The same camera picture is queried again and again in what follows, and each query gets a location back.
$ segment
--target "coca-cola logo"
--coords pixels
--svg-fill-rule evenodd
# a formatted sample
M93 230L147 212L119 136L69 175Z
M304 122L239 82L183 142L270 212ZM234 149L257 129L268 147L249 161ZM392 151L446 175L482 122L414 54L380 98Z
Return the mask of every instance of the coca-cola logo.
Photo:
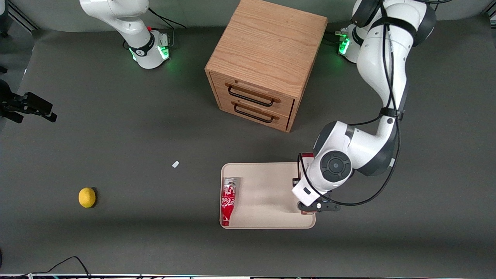
M221 206L223 208L228 207L228 206L233 206L234 205L234 200L231 198L222 198Z

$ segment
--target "gray table surface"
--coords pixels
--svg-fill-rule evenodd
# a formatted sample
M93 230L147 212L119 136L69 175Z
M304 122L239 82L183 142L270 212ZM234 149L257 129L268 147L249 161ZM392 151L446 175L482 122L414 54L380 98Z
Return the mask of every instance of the gray table surface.
M323 44L291 133L224 113L203 70L222 31L178 30L170 61L154 70L135 64L117 32L38 34L20 91L53 102L59 118L28 116L0 137L2 273L77 255L92 273L496 277L487 18L439 22L412 50L388 187L366 205L319 214L309 230L222 229L221 167L294 161L325 124L375 117L379 97ZM335 198L364 199L383 179L357 174ZM98 188L94 209L78 204L83 187ZM56 271L82 272L76 263Z

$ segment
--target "wooden cabinet top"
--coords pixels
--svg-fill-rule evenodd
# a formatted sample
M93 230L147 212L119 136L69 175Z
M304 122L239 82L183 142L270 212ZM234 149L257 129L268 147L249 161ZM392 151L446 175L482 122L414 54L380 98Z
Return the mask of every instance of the wooden cabinet top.
M205 68L300 98L326 26L323 16L241 0Z

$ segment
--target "black drawer handle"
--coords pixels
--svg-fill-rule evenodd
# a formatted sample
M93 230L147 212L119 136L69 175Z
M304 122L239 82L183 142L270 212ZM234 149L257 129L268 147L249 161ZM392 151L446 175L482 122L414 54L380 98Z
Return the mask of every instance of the black drawer handle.
M272 120L274 120L274 117L273 117L273 116L270 118L270 120L266 120L266 119L260 118L260 117L258 117L258 116L255 116L255 115L251 115L251 114L249 114L249 113L246 113L246 112L244 112L244 111L237 110L237 109L236 109L237 107L238 107L238 104L234 104L234 111L235 111L235 112L237 112L237 113L239 113L239 114L243 114L243 115L248 116L248 117L251 117L251 118L253 118L253 119L257 119L258 121L262 121L262 122L265 122L265 123L271 123L271 122L272 122Z
M255 103L257 105L261 105L261 106L264 106L264 107L270 107L270 106L272 106L274 104L274 99L272 99L272 101L270 101L270 103L267 104L267 103L260 102L260 101L257 101L255 99L251 99L251 98L248 98L248 97L245 97L245 96L236 94L236 93L232 93L231 92L231 89L233 89L233 87L229 85L229 88L227 89L227 91L229 92L230 95L232 95L234 97L241 98L243 100L250 101L252 103Z

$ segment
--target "drawer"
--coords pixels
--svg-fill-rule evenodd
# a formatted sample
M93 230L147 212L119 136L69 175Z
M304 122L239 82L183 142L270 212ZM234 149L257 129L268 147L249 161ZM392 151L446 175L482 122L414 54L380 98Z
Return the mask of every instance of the drawer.
M219 98L221 110L236 116L255 121L266 126L286 131L288 117L277 113L267 113L250 105L235 102L230 99Z
M210 75L219 99L231 99L268 113L274 112L288 117L291 114L294 101L292 98L274 94L231 77L216 73Z

